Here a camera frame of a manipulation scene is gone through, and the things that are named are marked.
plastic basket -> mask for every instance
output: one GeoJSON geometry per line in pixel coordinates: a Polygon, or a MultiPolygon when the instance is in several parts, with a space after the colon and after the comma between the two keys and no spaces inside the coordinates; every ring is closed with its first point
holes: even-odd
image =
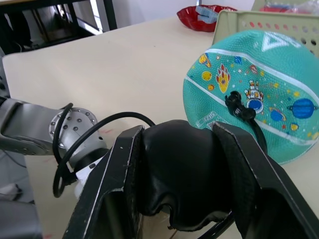
{"type": "Polygon", "coordinates": [[[319,57],[319,17],[307,14],[223,10],[219,13],[213,44],[236,32],[250,29],[290,36],[319,57]]]}

